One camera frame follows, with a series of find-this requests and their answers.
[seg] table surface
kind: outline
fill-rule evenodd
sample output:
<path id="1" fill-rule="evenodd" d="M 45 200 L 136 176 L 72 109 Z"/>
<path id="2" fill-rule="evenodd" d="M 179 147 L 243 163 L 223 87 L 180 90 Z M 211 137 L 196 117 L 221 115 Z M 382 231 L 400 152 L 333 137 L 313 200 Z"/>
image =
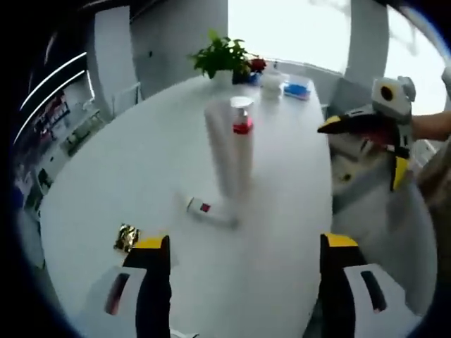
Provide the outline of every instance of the table surface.
<path id="1" fill-rule="evenodd" d="M 92 283 L 123 262 L 113 243 L 124 222 L 143 236 L 171 236 L 171 327 L 217 338 L 301 337 L 318 296 L 320 234 L 332 222 L 328 142 L 316 132 L 323 116 L 312 83 L 309 101 L 259 92 L 189 79 L 117 117 L 65 165 L 41 224 L 69 318 Z M 255 99 L 252 181 L 234 230 L 193 220 L 176 198 L 220 199 L 203 112 L 210 99 L 233 94 Z"/>

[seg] gold foil wrapper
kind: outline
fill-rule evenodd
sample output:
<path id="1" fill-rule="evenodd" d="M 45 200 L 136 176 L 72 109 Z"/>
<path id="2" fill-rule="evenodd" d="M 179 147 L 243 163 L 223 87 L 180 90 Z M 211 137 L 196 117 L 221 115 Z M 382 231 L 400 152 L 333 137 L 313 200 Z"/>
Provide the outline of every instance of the gold foil wrapper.
<path id="1" fill-rule="evenodd" d="M 140 230 L 132 225 L 122 223 L 119 228 L 118 238 L 114 244 L 116 250 L 128 254 L 140 239 Z"/>

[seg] green leaves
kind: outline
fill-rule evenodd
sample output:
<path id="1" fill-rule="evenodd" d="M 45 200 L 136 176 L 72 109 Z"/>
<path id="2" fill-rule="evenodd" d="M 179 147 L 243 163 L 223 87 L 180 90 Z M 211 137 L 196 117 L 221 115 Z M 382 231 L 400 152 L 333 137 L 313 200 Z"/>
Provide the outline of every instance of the green leaves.
<path id="1" fill-rule="evenodd" d="M 200 49 L 196 54 L 189 55 L 194 61 L 194 69 L 200 69 L 213 78 L 218 70 L 247 69 L 247 51 L 240 43 L 241 39 L 232 40 L 229 37 L 219 37 L 215 30 L 209 30 L 210 45 Z"/>
<path id="2" fill-rule="evenodd" d="M 209 39 L 211 41 L 219 39 L 218 32 L 215 30 L 209 30 Z"/>

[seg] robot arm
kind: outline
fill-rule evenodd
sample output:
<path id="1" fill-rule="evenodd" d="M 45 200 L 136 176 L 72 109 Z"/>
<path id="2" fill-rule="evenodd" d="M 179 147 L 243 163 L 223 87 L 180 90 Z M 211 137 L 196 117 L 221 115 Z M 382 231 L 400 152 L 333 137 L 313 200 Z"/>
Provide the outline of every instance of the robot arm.
<path id="1" fill-rule="evenodd" d="M 318 132 L 365 134 L 389 128 L 393 143 L 387 145 L 386 150 L 393 154 L 390 190 L 395 190 L 409 164 L 413 144 L 412 102 L 415 96 L 415 86 L 409 77 L 375 79 L 371 104 L 327 119 Z"/>

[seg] window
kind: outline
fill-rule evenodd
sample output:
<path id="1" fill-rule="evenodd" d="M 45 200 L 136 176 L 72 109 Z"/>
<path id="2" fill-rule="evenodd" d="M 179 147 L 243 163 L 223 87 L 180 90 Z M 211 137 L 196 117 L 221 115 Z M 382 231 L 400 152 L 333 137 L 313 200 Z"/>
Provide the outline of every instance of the window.
<path id="1" fill-rule="evenodd" d="M 344 73 L 350 46 L 350 0 L 229 0 L 228 34 L 265 58 Z"/>
<path id="2" fill-rule="evenodd" d="M 414 115 L 438 113 L 446 102 L 441 79 L 445 62 L 424 34 L 395 9 L 388 7 L 390 40 L 385 76 L 409 76 L 416 87 Z"/>

